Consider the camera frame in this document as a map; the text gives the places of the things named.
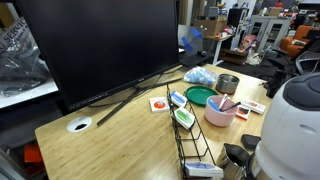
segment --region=chair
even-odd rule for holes
[[[308,34],[310,29],[312,29],[312,26],[300,25],[294,36],[281,39],[280,49],[288,52],[289,57],[295,57],[303,48],[303,46],[292,44],[293,40],[299,40],[308,43],[309,39],[305,39],[304,37]]]
[[[278,67],[277,71],[264,84],[267,89],[267,96],[273,98],[275,93],[287,80],[306,73],[319,71],[320,63],[320,38],[310,40],[299,52],[290,60],[287,58],[288,53],[279,49],[272,49],[277,55],[267,57],[266,59],[274,66]]]

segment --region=wire rack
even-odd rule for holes
[[[167,98],[170,106],[172,126],[173,126],[175,140],[178,148],[178,156],[180,160],[180,166],[183,172],[183,178],[184,179],[208,178],[208,177],[189,176],[186,173],[185,163],[187,161],[204,161],[204,162],[213,163],[214,165],[215,165],[215,161],[213,159],[207,140],[200,127],[199,121],[196,117],[196,114],[192,108],[191,103],[187,102],[185,109],[188,110],[189,113],[195,116],[195,122],[187,130],[183,126],[181,126],[179,122],[176,120],[174,111],[179,107],[176,106],[171,101],[170,92],[171,91],[170,91],[169,85],[167,85]]]

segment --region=plastic bag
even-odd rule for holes
[[[214,71],[197,66],[188,71],[183,79],[186,82],[211,85],[216,81],[217,74]]]
[[[49,71],[24,18],[0,37],[0,94],[12,96],[44,83]]]

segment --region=black lid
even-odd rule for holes
[[[320,111],[320,73],[309,73],[289,81],[283,98],[298,109]]]

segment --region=office chair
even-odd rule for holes
[[[273,98],[275,93],[287,80],[306,73],[312,73],[319,71],[318,64],[320,61],[320,38],[314,38],[310,40],[301,51],[293,58],[288,59],[287,52],[272,49],[276,52],[276,55],[272,57],[266,57],[272,65],[276,66],[276,70],[273,76],[269,76],[269,80],[264,83],[264,87],[267,89],[267,96]]]

